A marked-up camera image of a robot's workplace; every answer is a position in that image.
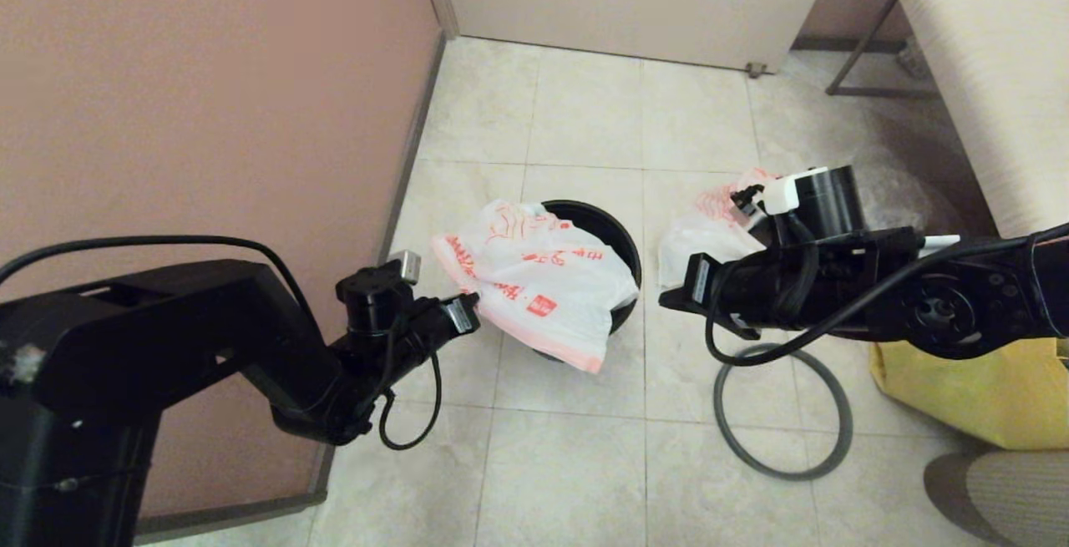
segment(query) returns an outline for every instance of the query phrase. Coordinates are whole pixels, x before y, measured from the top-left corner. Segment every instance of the red logo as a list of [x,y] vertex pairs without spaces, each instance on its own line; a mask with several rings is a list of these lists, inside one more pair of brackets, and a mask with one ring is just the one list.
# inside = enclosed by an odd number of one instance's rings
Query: red logo
[[546,315],[549,315],[551,312],[555,310],[555,308],[557,308],[557,303],[555,303],[554,300],[547,299],[547,297],[542,295],[534,296],[534,300],[531,300],[531,303],[527,304],[527,311],[530,311],[532,314],[538,315],[539,317],[545,317]]

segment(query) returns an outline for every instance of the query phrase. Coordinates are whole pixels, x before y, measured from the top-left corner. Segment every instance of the beige tile floor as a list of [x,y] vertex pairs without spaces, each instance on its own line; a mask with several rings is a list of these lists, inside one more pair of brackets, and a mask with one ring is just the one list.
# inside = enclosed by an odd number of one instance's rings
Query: beige tile floor
[[[447,47],[393,246],[431,235],[493,198],[576,198],[608,209],[645,253],[699,190],[761,166],[777,173],[851,162],[873,228],[993,231],[940,101],[826,97],[845,56],[793,52],[779,75],[460,38]],[[886,56],[861,82],[915,87]],[[424,257],[417,293],[454,287]],[[973,444],[885,398],[866,345],[822,339],[810,353],[839,376],[856,423],[846,463],[811,483],[753,472],[712,425],[718,369],[701,319],[656,307],[647,281],[609,342],[602,373],[546,361],[492,326],[441,351],[445,403],[427,443],[405,453],[363,438],[337,452],[314,512],[184,540],[297,546],[915,546],[978,545],[925,497],[921,472]],[[394,440],[430,413],[418,370],[399,385]],[[734,373],[739,436],[770,463],[801,468],[831,449],[826,389],[804,365]]]

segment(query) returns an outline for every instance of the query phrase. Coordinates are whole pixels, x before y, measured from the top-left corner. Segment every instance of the baseboard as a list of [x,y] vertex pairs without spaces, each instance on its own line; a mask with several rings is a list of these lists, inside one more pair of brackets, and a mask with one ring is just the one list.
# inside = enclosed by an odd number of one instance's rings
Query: baseboard
[[398,181],[397,192],[393,193],[393,205],[390,208],[389,221],[386,223],[386,234],[383,235],[383,244],[378,249],[378,262],[386,262],[390,254],[390,246],[393,244],[393,234],[397,232],[398,219],[401,217],[401,205],[404,204],[404,196],[408,190],[408,178],[412,177],[412,167],[416,163],[416,152],[419,151],[419,140],[423,136],[423,125],[427,124],[427,113],[431,109],[431,98],[434,97],[434,83],[438,80],[438,71],[441,67],[441,57],[446,52],[446,34],[438,34],[438,46],[431,63],[431,72],[427,75],[427,85],[423,87],[423,98],[413,115],[412,126],[408,127],[408,141],[405,146],[404,168],[401,170],[401,178]]
[[[855,37],[821,37],[802,36],[791,44],[792,51],[836,51],[851,52],[857,48]],[[871,41],[865,49],[867,52],[898,53],[905,48],[905,41]]]

